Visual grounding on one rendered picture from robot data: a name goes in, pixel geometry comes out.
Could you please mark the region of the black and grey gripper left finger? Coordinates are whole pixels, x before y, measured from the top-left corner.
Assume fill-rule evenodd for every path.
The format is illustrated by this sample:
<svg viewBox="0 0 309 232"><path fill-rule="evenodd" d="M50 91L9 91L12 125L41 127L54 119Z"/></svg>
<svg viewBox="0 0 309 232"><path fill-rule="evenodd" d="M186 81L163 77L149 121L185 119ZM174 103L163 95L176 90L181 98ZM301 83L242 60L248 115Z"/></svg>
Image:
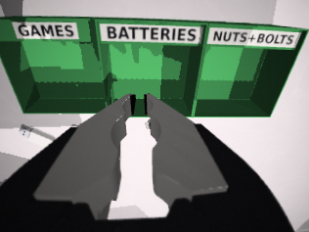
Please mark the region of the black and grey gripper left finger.
<svg viewBox="0 0 309 232"><path fill-rule="evenodd" d="M124 95L14 172L0 186L0 232L30 232L67 221L76 203L87 203L95 220L108 219L120 189L121 141L135 103L136 95Z"/></svg>

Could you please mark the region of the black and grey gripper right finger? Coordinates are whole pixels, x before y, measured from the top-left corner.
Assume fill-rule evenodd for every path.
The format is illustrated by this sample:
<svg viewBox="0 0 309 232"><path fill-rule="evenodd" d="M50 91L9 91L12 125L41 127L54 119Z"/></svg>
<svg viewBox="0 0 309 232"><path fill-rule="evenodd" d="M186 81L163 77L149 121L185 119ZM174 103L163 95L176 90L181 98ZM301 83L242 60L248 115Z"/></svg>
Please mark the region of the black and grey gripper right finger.
<svg viewBox="0 0 309 232"><path fill-rule="evenodd" d="M154 193L170 210L187 198L193 215L221 220L243 232L294 232L286 213L257 172L201 123L154 95L144 94L150 117Z"/></svg>

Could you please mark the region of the grey usb stick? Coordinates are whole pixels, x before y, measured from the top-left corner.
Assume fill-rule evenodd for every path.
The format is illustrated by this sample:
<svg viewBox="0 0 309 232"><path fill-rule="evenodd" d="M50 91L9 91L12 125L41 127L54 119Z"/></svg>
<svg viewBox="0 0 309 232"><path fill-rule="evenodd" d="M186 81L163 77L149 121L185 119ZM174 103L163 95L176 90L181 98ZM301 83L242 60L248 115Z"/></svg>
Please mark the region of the grey usb stick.
<svg viewBox="0 0 309 232"><path fill-rule="evenodd" d="M26 127L22 128L20 135L28 138L27 141L42 146L44 148L56 139L55 137L39 131L35 128L33 128L33 130Z"/></svg>

